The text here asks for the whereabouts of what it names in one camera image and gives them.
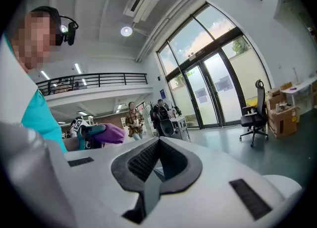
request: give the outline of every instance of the sky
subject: sky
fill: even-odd
[[[228,30],[235,27],[221,13],[211,6],[196,16],[196,18],[215,38],[220,37]],[[210,42],[212,42],[210,35],[195,20],[192,20],[189,24],[187,24],[170,41],[179,63],[183,63],[188,59],[188,55],[196,53]],[[226,45],[225,52],[228,57],[235,55],[235,52],[232,50],[232,43]],[[167,74],[177,67],[173,54],[168,46],[160,53],[160,57],[163,61]]]

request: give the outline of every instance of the black office chair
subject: black office chair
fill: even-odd
[[[243,127],[248,127],[248,132],[243,135],[240,135],[240,141],[242,140],[242,136],[253,134],[251,147],[254,146],[253,141],[254,141],[255,134],[265,135],[266,139],[268,140],[268,134],[264,133],[264,127],[267,123],[267,115],[265,112],[265,102],[264,102],[265,89],[264,89],[264,84],[260,79],[256,81],[256,87],[258,89],[257,107],[253,107],[253,106],[243,107],[243,109],[247,109],[248,112],[250,112],[250,114],[246,114],[241,117],[241,125]]]

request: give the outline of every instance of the plaid shirt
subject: plaid shirt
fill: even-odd
[[[142,134],[142,127],[133,127],[134,120],[138,119],[139,125],[144,124],[143,115],[140,112],[128,112],[125,116],[125,124],[129,127],[129,136],[132,137],[134,133]]]

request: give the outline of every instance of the white plastic surface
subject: white plastic surface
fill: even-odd
[[[292,194],[302,189],[300,184],[285,176],[264,175],[263,177],[271,182],[285,198],[290,197]]]
[[[198,155],[203,170],[185,192],[161,196],[139,227],[248,227],[254,224],[254,219],[229,184],[236,179],[244,179],[273,209],[284,201],[282,194],[269,181],[229,154],[178,139],[166,139]],[[138,194],[121,188],[111,173],[111,163],[119,155],[147,140],[69,152],[65,153],[65,157],[67,160],[81,157],[95,160],[71,170],[97,199],[122,215],[134,208]]]

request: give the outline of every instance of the sign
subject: sign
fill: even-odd
[[[198,57],[199,55],[202,55],[204,52],[204,49],[200,49],[198,52],[195,53],[195,56]]]
[[[159,92],[160,92],[160,96],[162,97],[162,99],[166,99],[164,89],[160,90]]]

